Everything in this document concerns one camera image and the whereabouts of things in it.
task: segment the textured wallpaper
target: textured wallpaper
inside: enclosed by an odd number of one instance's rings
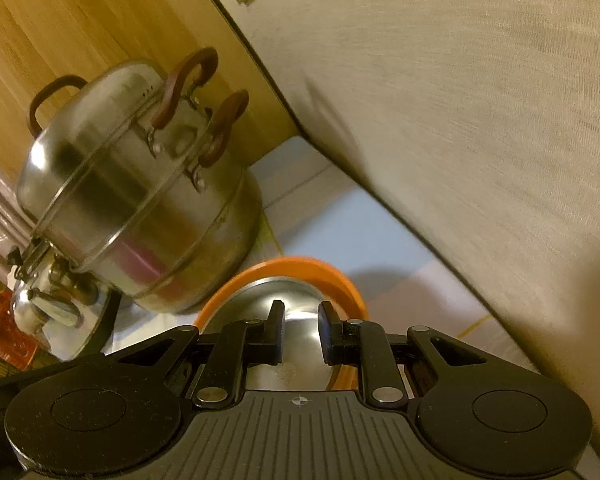
[[[308,133],[600,435],[600,0],[221,1]]]

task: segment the orange bowl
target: orange bowl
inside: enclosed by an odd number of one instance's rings
[[[337,304],[340,308],[339,314],[345,319],[369,319],[362,296],[349,278],[338,269],[315,258],[282,256],[250,267],[226,282],[206,302],[194,325],[200,331],[204,330],[213,314],[227,302],[232,294],[251,282],[270,276],[288,276],[313,285]],[[355,388],[357,375],[354,367],[341,366],[329,389],[350,390]]]

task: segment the pressure cooker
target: pressure cooker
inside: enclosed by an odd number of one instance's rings
[[[72,272],[90,272],[154,312],[203,301],[237,269],[260,223],[257,183],[226,150],[247,91],[215,112],[192,95],[217,66],[211,47],[168,76],[131,60],[90,83],[59,77],[29,107],[35,142],[16,196],[36,223],[32,236]],[[42,128],[38,107],[66,86],[79,92]]]

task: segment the black circular joint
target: black circular joint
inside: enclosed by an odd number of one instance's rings
[[[22,390],[4,417],[27,468],[62,476],[107,475],[144,463],[180,427],[180,401],[150,368],[83,365]]]
[[[98,431],[113,426],[126,412],[126,400],[101,388],[85,388],[56,399],[51,416],[71,431]]]
[[[474,400],[474,415],[492,430],[523,433],[540,426],[546,419],[542,400],[516,390],[495,390]]]
[[[446,460],[481,475],[548,476],[574,467],[592,420],[583,400],[531,372],[490,380],[462,367],[420,400],[416,423]]]

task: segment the stainless steel bowl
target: stainless steel bowl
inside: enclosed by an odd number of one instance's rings
[[[249,368],[248,390],[317,391],[329,386],[334,368],[324,363],[318,335],[318,305],[327,298],[306,282],[273,276],[245,285],[221,306],[203,333],[220,332],[239,319],[267,319],[271,303],[285,304],[282,362]]]

